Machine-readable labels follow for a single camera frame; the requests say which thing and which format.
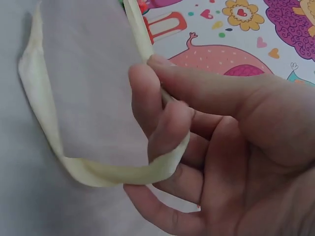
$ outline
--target pink heart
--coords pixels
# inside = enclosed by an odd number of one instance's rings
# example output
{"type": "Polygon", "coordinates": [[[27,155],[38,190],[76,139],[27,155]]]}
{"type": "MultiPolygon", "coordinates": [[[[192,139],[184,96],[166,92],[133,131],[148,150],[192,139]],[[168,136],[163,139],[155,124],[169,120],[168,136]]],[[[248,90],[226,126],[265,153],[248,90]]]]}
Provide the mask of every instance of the pink heart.
{"type": "Polygon", "coordinates": [[[206,19],[213,19],[213,15],[210,14],[209,9],[204,10],[200,15],[206,19]]]}
{"type": "Polygon", "coordinates": [[[267,47],[267,43],[262,40],[262,37],[258,37],[257,39],[257,48],[265,48],[267,47]]]}

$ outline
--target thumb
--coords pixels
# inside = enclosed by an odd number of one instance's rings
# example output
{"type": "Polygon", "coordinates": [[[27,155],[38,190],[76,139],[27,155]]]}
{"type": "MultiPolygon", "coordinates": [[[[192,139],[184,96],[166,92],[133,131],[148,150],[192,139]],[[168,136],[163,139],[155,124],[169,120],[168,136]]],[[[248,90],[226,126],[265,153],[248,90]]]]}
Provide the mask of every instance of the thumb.
{"type": "Polygon", "coordinates": [[[161,63],[161,57],[156,55],[148,60],[148,65],[157,74],[162,87],[176,99],[185,101],[201,112],[233,116],[236,119],[240,118],[244,110],[255,108],[257,103],[251,104],[250,98],[261,88],[266,88],[263,91],[266,94],[279,83],[285,83],[276,76],[266,74],[223,76],[192,68],[168,66],[161,63]]]}

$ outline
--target heart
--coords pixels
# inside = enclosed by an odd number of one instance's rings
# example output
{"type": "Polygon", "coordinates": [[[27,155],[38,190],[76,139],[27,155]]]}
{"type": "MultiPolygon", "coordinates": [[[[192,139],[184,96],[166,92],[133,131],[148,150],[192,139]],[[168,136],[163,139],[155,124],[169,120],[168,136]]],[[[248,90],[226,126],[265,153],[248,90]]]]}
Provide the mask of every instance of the heart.
{"type": "Polygon", "coordinates": [[[272,50],[270,51],[270,53],[268,53],[268,55],[269,55],[270,57],[272,57],[272,58],[279,59],[280,56],[279,56],[278,52],[279,52],[279,49],[278,49],[278,48],[274,48],[274,49],[272,49],[272,50]]]}
{"type": "Polygon", "coordinates": [[[291,69],[292,70],[297,70],[299,66],[295,62],[291,62],[291,69]]]}
{"type": "Polygon", "coordinates": [[[213,19],[213,15],[210,14],[209,9],[204,10],[200,15],[206,19],[213,19]]]}
{"type": "Polygon", "coordinates": [[[247,16],[247,13],[244,12],[243,9],[238,9],[237,14],[238,14],[239,16],[247,16]]]}
{"type": "Polygon", "coordinates": [[[258,37],[257,39],[257,48],[265,48],[267,47],[267,43],[262,40],[262,37],[258,37]]]}

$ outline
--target red heart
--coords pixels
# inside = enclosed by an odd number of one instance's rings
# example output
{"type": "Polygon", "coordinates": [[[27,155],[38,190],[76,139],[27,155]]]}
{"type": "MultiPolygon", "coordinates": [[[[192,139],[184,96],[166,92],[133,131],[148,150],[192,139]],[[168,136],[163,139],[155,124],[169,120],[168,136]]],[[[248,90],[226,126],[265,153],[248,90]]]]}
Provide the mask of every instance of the red heart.
{"type": "Polygon", "coordinates": [[[206,19],[213,19],[213,15],[210,14],[209,9],[204,10],[200,15],[206,19]]]}
{"type": "Polygon", "coordinates": [[[237,14],[238,14],[239,16],[247,16],[247,13],[244,12],[243,9],[238,9],[237,14]]]}

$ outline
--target purple lion mane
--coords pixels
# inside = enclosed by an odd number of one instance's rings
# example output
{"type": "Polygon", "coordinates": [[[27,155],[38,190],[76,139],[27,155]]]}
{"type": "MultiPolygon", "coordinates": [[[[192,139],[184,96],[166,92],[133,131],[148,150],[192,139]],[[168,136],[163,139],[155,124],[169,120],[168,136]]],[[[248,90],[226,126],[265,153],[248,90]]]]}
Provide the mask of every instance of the purple lion mane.
{"type": "Polygon", "coordinates": [[[293,12],[292,7],[300,7],[297,0],[264,0],[269,6],[266,15],[275,25],[278,36],[304,59],[315,61],[315,38],[308,33],[312,26],[306,16],[293,12]]]}

